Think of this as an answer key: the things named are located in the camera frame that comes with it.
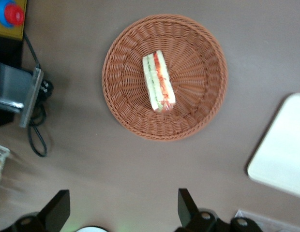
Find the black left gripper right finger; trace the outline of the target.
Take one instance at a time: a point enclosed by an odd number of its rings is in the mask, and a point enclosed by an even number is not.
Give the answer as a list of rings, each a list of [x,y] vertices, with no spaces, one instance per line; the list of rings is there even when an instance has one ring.
[[[227,223],[210,210],[199,210],[186,188],[178,190],[178,215],[181,226],[175,232],[262,232],[247,217],[235,217]]]

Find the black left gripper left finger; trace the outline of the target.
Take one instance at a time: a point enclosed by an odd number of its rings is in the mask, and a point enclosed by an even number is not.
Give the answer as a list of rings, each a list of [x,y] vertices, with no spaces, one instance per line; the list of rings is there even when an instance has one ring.
[[[20,217],[3,232],[59,232],[70,216],[70,191],[60,190],[38,213]]]

